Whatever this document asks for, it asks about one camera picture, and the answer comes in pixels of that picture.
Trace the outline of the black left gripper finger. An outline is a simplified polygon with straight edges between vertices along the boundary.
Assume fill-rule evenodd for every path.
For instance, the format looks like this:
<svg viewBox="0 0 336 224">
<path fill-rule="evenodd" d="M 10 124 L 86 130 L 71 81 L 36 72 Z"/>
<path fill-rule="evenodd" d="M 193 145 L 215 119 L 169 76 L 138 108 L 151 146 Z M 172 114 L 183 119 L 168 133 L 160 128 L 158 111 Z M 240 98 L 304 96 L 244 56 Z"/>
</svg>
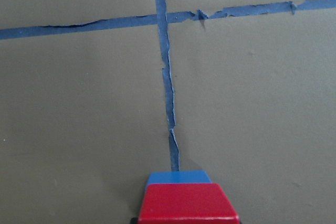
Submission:
<svg viewBox="0 0 336 224">
<path fill-rule="evenodd" d="M 138 218 L 137 217 L 131 218 L 130 224 L 138 224 Z"/>
</svg>

